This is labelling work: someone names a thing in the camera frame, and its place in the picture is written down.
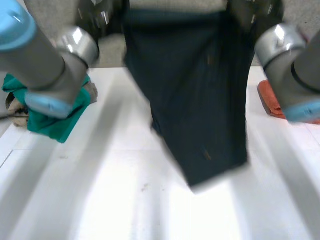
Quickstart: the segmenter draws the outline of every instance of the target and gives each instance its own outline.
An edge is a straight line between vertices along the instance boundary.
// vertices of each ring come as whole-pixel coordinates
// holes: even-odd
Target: dark navy cloth
[[[122,23],[125,64],[188,184],[245,164],[251,38],[225,11],[130,9]]]

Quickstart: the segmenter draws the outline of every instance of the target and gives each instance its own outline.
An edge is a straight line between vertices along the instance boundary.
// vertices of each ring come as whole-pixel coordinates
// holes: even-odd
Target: robotic arm
[[[29,108],[64,119],[82,87],[88,68],[99,58],[99,39],[121,32],[119,17],[129,0],[79,0],[75,24],[56,48],[16,0],[1,0],[0,70],[27,88]],[[320,32],[306,44],[283,21],[282,0],[228,0],[227,11],[252,35],[257,56],[286,118],[320,118]]]
[[[88,68],[99,58],[98,41],[116,29],[111,18],[121,14],[126,2],[80,0],[75,25],[54,48],[16,0],[1,0],[0,71],[28,88],[29,108],[58,119],[69,116]]]
[[[298,29],[283,21],[282,0],[228,0],[227,10],[252,35],[256,54],[291,122],[320,117],[320,32],[307,45]]]

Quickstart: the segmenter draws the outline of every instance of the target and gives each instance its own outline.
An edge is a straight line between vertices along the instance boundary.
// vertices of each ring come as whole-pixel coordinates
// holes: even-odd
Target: gray wall
[[[61,28],[71,23],[76,0],[24,0],[29,11],[49,38],[55,38]],[[133,6],[153,6],[165,9],[212,11],[223,6],[223,0],[131,0]],[[320,0],[284,0],[285,17],[313,36],[320,30]],[[125,50],[121,37],[105,40],[101,44],[99,67],[120,67]]]

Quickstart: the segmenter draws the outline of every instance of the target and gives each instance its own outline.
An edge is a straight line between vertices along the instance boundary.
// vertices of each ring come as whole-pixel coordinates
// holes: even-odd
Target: crumpled fabric
[[[14,76],[7,74],[2,90],[9,93],[6,108],[12,122],[17,127],[27,128],[29,131],[47,136],[59,143],[65,143],[78,120],[90,104],[97,102],[98,90],[96,85],[86,76],[83,86],[73,105],[73,111],[68,118],[60,120],[29,110],[25,103],[27,88]]]
[[[122,30],[124,62],[189,186],[247,163],[254,44],[237,21],[226,11],[129,9]]]

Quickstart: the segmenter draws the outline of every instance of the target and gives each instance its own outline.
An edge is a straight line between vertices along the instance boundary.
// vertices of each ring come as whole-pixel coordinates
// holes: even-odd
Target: silver metal joint
[[[89,33],[80,27],[67,28],[56,42],[56,48],[71,53],[92,67],[99,58],[99,49]]]
[[[274,58],[292,49],[305,48],[306,42],[293,25],[278,24],[266,31],[255,44],[256,54],[265,67]]]

